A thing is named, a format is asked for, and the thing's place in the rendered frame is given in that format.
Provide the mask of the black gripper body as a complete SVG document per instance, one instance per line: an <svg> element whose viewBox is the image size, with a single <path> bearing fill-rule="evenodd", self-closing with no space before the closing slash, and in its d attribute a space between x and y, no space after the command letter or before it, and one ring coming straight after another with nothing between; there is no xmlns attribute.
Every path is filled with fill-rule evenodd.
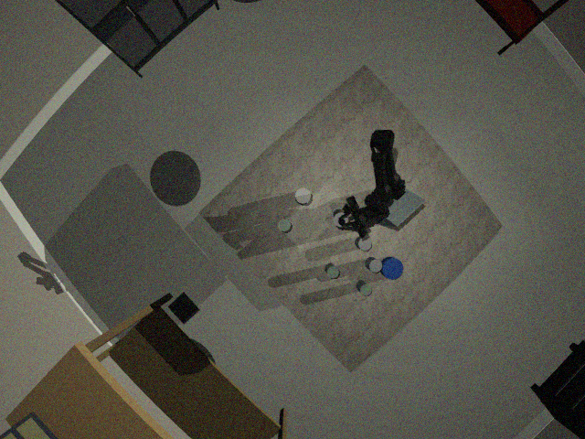
<svg viewBox="0 0 585 439"><path fill-rule="evenodd" d="M370 212L370 209L368 209L368 206L363 207L361 209L356 209L356 205L355 205L356 204L356 199L355 199L354 196L351 196L349 198L346 198L346 202L347 202L347 205L350 206L349 207L350 212L356 212L356 211L359 211L361 209L365 209L367 216L370 217L370 218L374 218L372 216L371 212ZM360 238L361 237L365 237L367 235L367 228L366 228L366 226L360 227L358 223L355 223L355 224L356 224L356 227L359 228L359 230L358 230L359 237Z"/></svg>

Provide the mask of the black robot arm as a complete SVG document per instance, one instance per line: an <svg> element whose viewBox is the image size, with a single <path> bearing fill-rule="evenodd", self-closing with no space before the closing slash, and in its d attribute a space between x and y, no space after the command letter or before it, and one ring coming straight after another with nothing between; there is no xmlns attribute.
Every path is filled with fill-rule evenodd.
<svg viewBox="0 0 585 439"><path fill-rule="evenodd" d="M400 179L393 162L391 149L394 145L394 137L392 130L375 130L370 140L371 162L375 170L376 188L374 192L366 196L365 203L373 217L388 214L389 209L382 201L388 203L392 199L399 200L406 193L403 190L405 180ZM380 154L376 154L374 147ZM354 222L358 223L360 227L368 225L370 217L367 216L365 209L353 212L352 215Z"/></svg>

